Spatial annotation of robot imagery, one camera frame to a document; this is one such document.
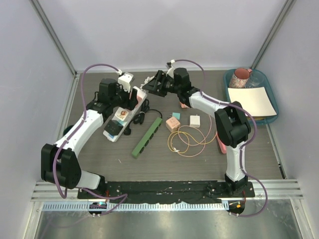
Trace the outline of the peach USB charger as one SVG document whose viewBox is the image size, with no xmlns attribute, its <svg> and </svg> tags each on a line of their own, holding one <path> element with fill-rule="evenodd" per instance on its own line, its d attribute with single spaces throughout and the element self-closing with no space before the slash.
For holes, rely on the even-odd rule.
<svg viewBox="0 0 319 239">
<path fill-rule="evenodd" d="M 182 109 L 187 109 L 188 108 L 188 106 L 186 104 L 183 104 L 182 102 L 179 102 L 179 104 L 180 104 L 180 107 Z"/>
</svg>

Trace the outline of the teal plug adapter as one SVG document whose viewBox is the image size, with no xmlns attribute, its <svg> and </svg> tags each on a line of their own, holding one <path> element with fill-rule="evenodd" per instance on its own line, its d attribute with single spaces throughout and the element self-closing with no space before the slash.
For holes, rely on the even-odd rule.
<svg viewBox="0 0 319 239">
<path fill-rule="evenodd" d="M 180 120 L 180 113 L 173 112 L 169 117 L 175 117 L 177 120 Z"/>
</svg>

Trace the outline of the green power strip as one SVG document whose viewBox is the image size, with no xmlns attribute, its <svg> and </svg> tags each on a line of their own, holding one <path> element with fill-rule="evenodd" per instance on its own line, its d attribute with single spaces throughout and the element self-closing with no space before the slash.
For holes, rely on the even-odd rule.
<svg viewBox="0 0 319 239">
<path fill-rule="evenodd" d="M 153 138 L 154 134 L 158 131 L 162 123 L 162 118 L 156 118 L 147 132 L 144 134 L 142 139 L 138 142 L 136 147 L 132 151 L 132 156 L 138 158 L 138 156 L 144 151 L 144 149 L 149 144 L 150 140 Z"/>
</svg>

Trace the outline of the white power strip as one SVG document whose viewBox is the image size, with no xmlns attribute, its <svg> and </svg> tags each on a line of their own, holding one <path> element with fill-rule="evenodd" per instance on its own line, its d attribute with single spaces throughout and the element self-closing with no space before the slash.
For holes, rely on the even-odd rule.
<svg viewBox="0 0 319 239">
<path fill-rule="evenodd" d="M 133 110 L 128 110 L 122 107 L 118 107 L 118 109 L 114 113 L 114 116 L 107 121 L 107 124 L 104 127 L 103 135 L 110 142 L 116 142 L 119 139 L 119 137 L 123 134 L 125 128 L 128 126 L 129 122 L 139 112 L 141 105 L 147 98 L 147 94 L 137 86 L 134 86 L 132 88 L 132 93 L 134 90 L 137 91 L 138 101 L 138 104 L 135 106 L 135 108 Z"/>
</svg>

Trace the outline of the light pink cube adapter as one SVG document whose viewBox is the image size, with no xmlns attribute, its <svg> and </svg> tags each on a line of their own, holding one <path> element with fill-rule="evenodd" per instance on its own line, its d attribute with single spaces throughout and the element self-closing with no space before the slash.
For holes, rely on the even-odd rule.
<svg viewBox="0 0 319 239">
<path fill-rule="evenodd" d="M 170 132 L 175 132 L 180 127 L 180 122 L 175 117 L 170 117 L 166 120 L 165 125 Z"/>
</svg>

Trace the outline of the white USB charger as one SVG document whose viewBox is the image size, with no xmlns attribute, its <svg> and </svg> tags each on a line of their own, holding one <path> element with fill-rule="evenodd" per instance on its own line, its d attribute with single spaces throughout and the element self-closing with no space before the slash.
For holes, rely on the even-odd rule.
<svg viewBox="0 0 319 239">
<path fill-rule="evenodd" d="M 200 116 L 198 115 L 191 115 L 189 117 L 189 126 L 194 127 L 194 128 L 199 128 L 200 127 Z"/>
</svg>

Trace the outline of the pink power strip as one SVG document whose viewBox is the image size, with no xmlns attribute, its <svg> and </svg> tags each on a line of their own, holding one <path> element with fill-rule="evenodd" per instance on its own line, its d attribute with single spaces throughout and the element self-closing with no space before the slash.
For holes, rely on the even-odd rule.
<svg viewBox="0 0 319 239">
<path fill-rule="evenodd" d="M 220 151 L 221 151 L 223 154 L 226 154 L 226 146 L 223 144 L 223 142 L 221 141 L 221 139 L 219 138 L 218 135 L 216 135 L 216 138 L 217 138 L 217 142 L 218 142 Z"/>
</svg>

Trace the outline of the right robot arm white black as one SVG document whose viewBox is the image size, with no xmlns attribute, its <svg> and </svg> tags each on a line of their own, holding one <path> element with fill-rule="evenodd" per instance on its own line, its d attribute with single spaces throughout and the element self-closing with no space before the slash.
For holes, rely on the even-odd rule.
<svg viewBox="0 0 319 239">
<path fill-rule="evenodd" d="M 167 73 L 159 70 L 144 81 L 141 89 L 161 97 L 168 93 L 176 94 L 181 103 L 214 117 L 218 138 L 226 146 L 225 191 L 232 197 L 241 194 L 248 184 L 245 143 L 251 127 L 240 103 L 229 104 L 201 92 L 192 85 L 185 68 L 172 68 Z"/>
</svg>

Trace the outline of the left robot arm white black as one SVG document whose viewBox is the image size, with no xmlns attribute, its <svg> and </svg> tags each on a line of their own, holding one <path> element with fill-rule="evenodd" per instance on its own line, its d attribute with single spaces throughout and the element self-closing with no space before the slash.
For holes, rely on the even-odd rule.
<svg viewBox="0 0 319 239">
<path fill-rule="evenodd" d="M 93 135 L 121 107 L 133 110 L 138 104 L 138 89 L 127 91 L 124 85 L 114 79 L 103 79 L 94 99 L 85 105 L 78 122 L 56 143 L 45 144 L 41 149 L 41 179 L 67 189 L 87 188 L 96 199 L 106 193 L 102 176 L 84 171 L 78 162 L 78 155 Z"/>
</svg>

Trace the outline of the pink patterned mug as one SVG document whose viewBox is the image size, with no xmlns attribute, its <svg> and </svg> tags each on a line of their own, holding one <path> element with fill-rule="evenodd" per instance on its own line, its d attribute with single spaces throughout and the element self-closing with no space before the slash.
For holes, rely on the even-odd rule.
<svg viewBox="0 0 319 239">
<path fill-rule="evenodd" d="M 252 71 L 252 69 L 237 68 L 231 77 L 228 87 L 236 89 L 245 88 L 245 85 L 248 82 Z"/>
</svg>

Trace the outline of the clear plastic cup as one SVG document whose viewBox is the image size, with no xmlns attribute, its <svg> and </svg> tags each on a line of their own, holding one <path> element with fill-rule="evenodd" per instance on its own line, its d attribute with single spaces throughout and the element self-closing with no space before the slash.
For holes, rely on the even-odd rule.
<svg viewBox="0 0 319 239">
<path fill-rule="evenodd" d="M 262 87 L 264 80 L 265 80 L 265 77 L 262 73 L 253 71 L 245 85 L 245 88 L 248 89 L 248 88 Z"/>
</svg>

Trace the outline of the white paper sheet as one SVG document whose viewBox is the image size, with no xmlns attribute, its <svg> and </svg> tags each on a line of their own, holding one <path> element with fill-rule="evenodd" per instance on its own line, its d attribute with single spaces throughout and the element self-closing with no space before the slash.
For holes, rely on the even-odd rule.
<svg viewBox="0 0 319 239">
<path fill-rule="evenodd" d="M 228 88 L 230 102 L 237 101 L 253 117 L 271 117 L 277 115 L 264 87 Z"/>
</svg>

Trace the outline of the teal plastic tray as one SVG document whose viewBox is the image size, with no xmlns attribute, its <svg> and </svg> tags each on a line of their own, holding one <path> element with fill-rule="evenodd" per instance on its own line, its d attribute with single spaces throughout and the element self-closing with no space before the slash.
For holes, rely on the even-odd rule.
<svg viewBox="0 0 319 239">
<path fill-rule="evenodd" d="M 254 117 L 257 125 L 273 123 L 279 116 L 279 108 L 270 83 L 265 74 L 259 70 L 252 70 L 252 78 L 261 78 L 263 81 L 256 88 L 229 88 L 229 83 L 235 72 L 227 70 L 223 75 L 226 100 L 239 102 L 243 109 Z"/>
</svg>

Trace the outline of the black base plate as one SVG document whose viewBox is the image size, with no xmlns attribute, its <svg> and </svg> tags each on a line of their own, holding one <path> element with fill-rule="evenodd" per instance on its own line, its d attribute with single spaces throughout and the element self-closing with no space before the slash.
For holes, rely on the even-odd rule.
<svg viewBox="0 0 319 239">
<path fill-rule="evenodd" d="M 126 204 L 189 204 L 219 203 L 222 198 L 253 198 L 252 182 L 232 191 L 224 181 L 109 181 L 93 193 L 116 197 L 127 194 Z"/>
</svg>

